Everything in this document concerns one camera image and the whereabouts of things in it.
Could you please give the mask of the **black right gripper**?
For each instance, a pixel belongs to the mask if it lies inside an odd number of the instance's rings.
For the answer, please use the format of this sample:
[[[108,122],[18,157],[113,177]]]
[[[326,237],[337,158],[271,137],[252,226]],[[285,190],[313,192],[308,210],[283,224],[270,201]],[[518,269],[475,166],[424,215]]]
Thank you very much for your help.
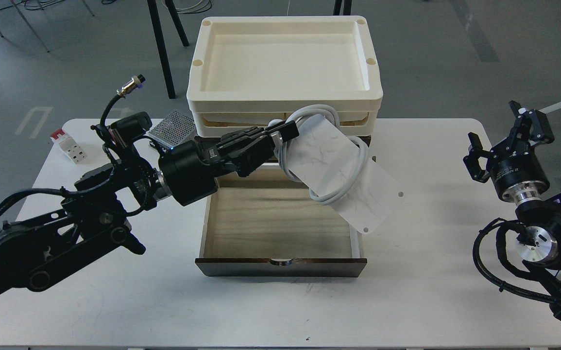
[[[476,182],[485,183],[490,178],[500,201],[519,202],[525,188],[531,188],[535,197],[549,189],[550,182],[535,155],[540,144],[554,142],[554,133],[545,113],[537,109],[523,108],[510,101],[509,107],[515,122],[509,135],[491,150],[483,148],[479,135],[468,133],[469,153],[463,157],[464,165]],[[479,159],[485,158],[485,169]]]

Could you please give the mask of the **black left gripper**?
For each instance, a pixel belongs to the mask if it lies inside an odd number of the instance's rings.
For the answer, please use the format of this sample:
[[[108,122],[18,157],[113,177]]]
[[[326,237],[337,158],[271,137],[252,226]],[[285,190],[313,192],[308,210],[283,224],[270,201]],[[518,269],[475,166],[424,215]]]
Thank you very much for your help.
[[[236,173],[248,177],[274,155],[275,143],[299,137],[294,121],[271,121],[267,128],[245,128],[222,135],[220,142],[204,149],[191,140],[178,145],[158,160],[165,188],[187,206],[218,190],[216,179]]]

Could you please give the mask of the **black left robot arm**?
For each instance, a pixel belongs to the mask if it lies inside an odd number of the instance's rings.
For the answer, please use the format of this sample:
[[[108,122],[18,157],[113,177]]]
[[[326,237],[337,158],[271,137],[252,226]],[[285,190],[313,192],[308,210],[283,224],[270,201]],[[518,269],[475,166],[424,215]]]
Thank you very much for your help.
[[[267,128],[251,127],[228,133],[205,148],[191,140],[160,152],[155,169],[136,150],[152,126],[139,112],[110,125],[107,115],[121,98],[140,88],[136,75],[118,89],[92,125],[103,141],[109,163],[83,175],[74,192],[65,188],[31,188],[0,203],[0,217],[11,206],[36,193],[63,198],[61,209],[0,229],[0,295],[12,288],[42,292],[100,259],[119,246],[142,255],[146,248],[132,234],[129,217],[156,208],[173,197],[187,206],[218,190],[216,179],[230,173],[247,177],[274,156],[276,149],[299,136],[294,121],[278,120]]]

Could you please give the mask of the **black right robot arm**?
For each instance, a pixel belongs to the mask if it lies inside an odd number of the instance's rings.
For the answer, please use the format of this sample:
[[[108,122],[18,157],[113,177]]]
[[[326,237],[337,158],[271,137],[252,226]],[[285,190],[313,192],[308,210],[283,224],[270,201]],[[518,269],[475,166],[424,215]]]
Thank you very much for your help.
[[[547,116],[537,109],[523,108],[511,101],[515,122],[502,141],[483,148],[476,133],[469,133],[469,153],[465,167],[477,182],[492,181],[498,199],[516,205],[516,219],[496,218],[479,231],[473,244],[473,262],[489,282],[523,298],[547,303],[561,321],[561,281],[552,271],[561,272],[561,193],[542,199],[550,183],[535,155],[540,144],[550,144],[554,134]],[[536,281],[546,293],[532,292],[496,277],[480,257],[485,236],[495,231],[496,257],[512,275]]]

